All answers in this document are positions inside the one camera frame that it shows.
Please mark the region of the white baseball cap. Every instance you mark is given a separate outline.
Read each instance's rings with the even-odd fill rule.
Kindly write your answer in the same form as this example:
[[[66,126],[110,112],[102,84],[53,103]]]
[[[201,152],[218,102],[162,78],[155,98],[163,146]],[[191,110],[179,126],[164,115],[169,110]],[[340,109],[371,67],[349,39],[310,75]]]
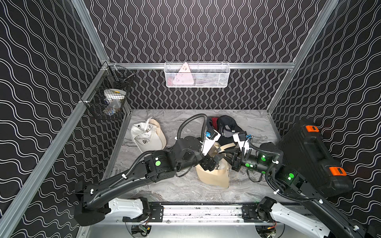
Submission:
[[[156,134],[156,126],[149,122],[150,119],[134,124],[131,128],[132,140],[142,153],[162,150],[160,138]]]

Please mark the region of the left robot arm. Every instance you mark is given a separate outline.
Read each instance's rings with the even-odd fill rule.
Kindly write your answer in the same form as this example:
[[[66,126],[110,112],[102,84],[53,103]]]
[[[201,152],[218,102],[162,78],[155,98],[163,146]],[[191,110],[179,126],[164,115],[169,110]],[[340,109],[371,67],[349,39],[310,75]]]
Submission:
[[[74,209],[74,219],[80,226],[90,226],[103,221],[112,209],[109,202],[120,195],[141,186],[170,179],[180,171],[202,165],[212,171],[215,162],[209,151],[215,141],[206,138],[187,136],[162,150],[146,151],[139,155],[131,167],[101,182],[84,184],[75,187],[74,195],[79,204]]]

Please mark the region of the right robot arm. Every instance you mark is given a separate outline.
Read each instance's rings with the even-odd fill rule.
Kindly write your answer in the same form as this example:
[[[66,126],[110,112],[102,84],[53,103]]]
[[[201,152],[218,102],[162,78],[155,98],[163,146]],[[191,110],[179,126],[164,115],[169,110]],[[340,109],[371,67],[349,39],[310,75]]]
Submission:
[[[261,174],[275,194],[299,203],[316,219],[310,219],[284,208],[270,197],[263,198],[255,209],[257,219],[281,222],[316,238],[375,238],[376,229],[348,218],[319,193],[300,172],[283,163],[284,153],[273,143],[254,146],[251,141],[242,148],[227,150],[228,162],[234,171],[246,167]]]

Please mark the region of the cream baseball cap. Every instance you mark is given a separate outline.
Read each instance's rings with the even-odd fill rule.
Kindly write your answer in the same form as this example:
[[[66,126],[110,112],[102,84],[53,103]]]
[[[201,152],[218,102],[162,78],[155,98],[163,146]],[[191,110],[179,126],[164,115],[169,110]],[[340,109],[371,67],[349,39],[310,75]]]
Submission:
[[[150,119],[149,121],[151,124],[155,125],[156,126],[156,134],[157,136],[160,138],[160,141],[161,141],[161,149],[164,149],[167,145],[167,140],[166,140],[166,137],[162,131],[162,128],[159,124],[158,121],[156,121],[155,119]]]

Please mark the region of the beige cap with black lettering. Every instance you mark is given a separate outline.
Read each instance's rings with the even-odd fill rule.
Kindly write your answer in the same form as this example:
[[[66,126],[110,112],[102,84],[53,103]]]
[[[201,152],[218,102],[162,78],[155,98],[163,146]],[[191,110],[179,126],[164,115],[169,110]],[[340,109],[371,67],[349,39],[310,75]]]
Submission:
[[[226,161],[228,156],[223,152],[235,148],[235,146],[234,142],[222,146],[218,142],[214,143],[208,152],[208,156],[212,158],[211,162],[215,162],[214,159],[218,160],[215,165],[211,165],[212,171],[204,170],[202,164],[196,166],[196,172],[201,182],[221,188],[229,187],[229,165]]]

